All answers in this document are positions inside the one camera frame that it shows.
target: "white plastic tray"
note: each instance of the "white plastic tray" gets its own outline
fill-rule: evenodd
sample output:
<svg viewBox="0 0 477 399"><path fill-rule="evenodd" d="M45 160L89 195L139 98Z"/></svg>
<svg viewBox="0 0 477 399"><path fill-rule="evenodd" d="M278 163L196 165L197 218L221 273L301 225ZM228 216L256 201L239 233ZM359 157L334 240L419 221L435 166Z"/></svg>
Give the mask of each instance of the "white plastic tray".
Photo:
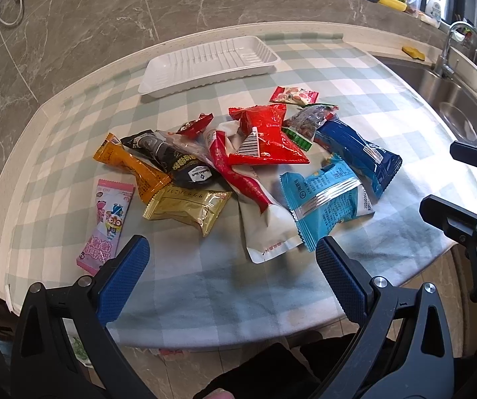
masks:
<svg viewBox="0 0 477 399"><path fill-rule="evenodd" d="M213 82L268 73L280 61L255 36L217 40L152 58L138 91L163 97Z"/></svg>

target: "light green checkered tablecloth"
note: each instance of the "light green checkered tablecloth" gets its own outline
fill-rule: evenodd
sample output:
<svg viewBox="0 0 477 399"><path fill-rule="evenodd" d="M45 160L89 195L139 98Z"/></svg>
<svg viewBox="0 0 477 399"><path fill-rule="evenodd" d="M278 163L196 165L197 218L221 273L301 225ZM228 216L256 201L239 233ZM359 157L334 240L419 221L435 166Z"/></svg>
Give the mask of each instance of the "light green checkered tablecloth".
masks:
<svg viewBox="0 0 477 399"><path fill-rule="evenodd" d="M282 59L275 73L156 100L137 94L144 64L65 103L37 158L13 230L7 274L13 305L22 304L35 281L65 286L83 274L76 256L96 226L98 179L135 182L93 160L108 132L122 137L144 129L173 130L202 112L221 122L231 106L267 103L278 85L318 91L318 101L338 104L341 119L364 138L403 158L375 215L335 227L332 235L350 256L372 276L383 274L397 285L448 248L448 239L421 220L419 203L434 193L471 208L477 205L477 179L449 156L453 139L436 114L341 36L264 39ZM139 233L151 247L148 267L118 320L108 326L121 343L228 345L290 334L342 314L314 254L295 249L264 264L250 261L235 199L205 239L171 219L146 221L143 210L136 195L119 245Z"/></svg>

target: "blue gripper pad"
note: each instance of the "blue gripper pad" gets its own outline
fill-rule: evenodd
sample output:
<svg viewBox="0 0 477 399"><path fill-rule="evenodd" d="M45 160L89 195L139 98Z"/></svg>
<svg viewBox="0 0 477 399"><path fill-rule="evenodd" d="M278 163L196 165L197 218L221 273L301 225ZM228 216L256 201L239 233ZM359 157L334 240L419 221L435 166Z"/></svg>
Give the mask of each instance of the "blue gripper pad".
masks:
<svg viewBox="0 0 477 399"><path fill-rule="evenodd" d="M328 239L330 238L324 237L316 245L316 262L348 319L362 327L368 317L366 294Z"/></svg>
<svg viewBox="0 0 477 399"><path fill-rule="evenodd" d="M118 318L149 260L148 240L134 235L118 256L107 261L97 273L96 276L102 272L107 274L105 270L110 270L109 278L98 292L96 305L96 315L102 326Z"/></svg>

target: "black snack package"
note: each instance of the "black snack package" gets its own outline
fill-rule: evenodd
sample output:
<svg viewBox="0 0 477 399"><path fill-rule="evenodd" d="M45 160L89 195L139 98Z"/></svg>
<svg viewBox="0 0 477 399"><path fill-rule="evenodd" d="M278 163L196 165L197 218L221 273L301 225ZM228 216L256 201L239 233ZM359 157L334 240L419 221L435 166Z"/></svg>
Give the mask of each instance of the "black snack package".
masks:
<svg viewBox="0 0 477 399"><path fill-rule="evenodd" d="M149 158L157 168L166 172L177 186L195 189L212 182L216 174L201 160L177 150L152 130L122 138L120 142Z"/></svg>

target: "pink candy package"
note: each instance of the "pink candy package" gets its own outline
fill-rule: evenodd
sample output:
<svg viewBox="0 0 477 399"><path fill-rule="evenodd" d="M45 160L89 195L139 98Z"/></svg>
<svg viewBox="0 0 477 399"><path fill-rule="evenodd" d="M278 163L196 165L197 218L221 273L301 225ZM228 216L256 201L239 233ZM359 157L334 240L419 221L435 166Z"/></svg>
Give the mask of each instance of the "pink candy package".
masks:
<svg viewBox="0 0 477 399"><path fill-rule="evenodd" d="M96 188L96 222L76 264L93 276L105 261L117 255L118 239L135 186L99 180Z"/></svg>

